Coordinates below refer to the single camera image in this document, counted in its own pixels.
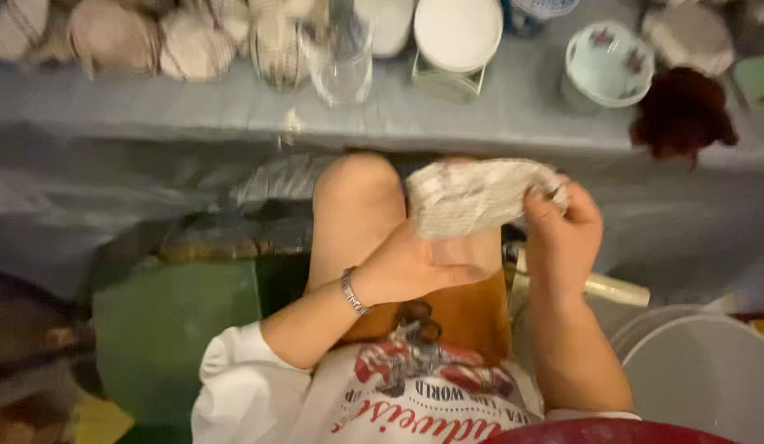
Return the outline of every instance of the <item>white t-shirt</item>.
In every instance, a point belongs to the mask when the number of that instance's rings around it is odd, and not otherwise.
[[[544,419],[533,381],[514,363],[404,341],[351,345],[313,372],[280,360],[259,324],[214,338],[192,411],[195,444],[473,443]],[[552,411],[547,420],[631,413]]]

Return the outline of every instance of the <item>newspaper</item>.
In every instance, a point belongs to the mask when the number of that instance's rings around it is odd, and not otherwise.
[[[523,223],[522,198],[534,188],[567,208],[550,166],[524,159],[437,162],[406,179],[409,217],[424,238],[452,238]]]

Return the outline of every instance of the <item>person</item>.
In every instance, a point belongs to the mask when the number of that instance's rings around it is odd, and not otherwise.
[[[194,442],[447,444],[541,420],[637,419],[582,296],[600,212],[582,187],[565,187],[565,215],[537,193],[524,198],[535,387],[510,359],[502,273],[473,282],[464,266],[433,265],[393,167],[367,154],[338,160],[316,185],[305,295],[210,342]],[[499,257],[500,230],[489,236]]]

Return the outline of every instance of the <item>dark red cloth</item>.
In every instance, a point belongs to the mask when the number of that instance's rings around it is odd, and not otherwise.
[[[481,444],[733,444],[700,430],[635,419],[573,419],[506,431]]]
[[[648,146],[657,159],[689,157],[695,167],[700,150],[714,141],[738,144],[724,102],[724,88],[692,69],[659,74],[639,104],[642,113],[631,126],[631,142]]]

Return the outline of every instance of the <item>bracelet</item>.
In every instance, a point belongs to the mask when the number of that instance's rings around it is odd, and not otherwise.
[[[367,315],[370,311],[360,300],[355,296],[354,289],[349,281],[352,279],[352,272],[356,267],[351,267],[343,270],[343,276],[341,276],[341,289],[343,295],[346,296],[346,301],[354,308],[360,315]]]

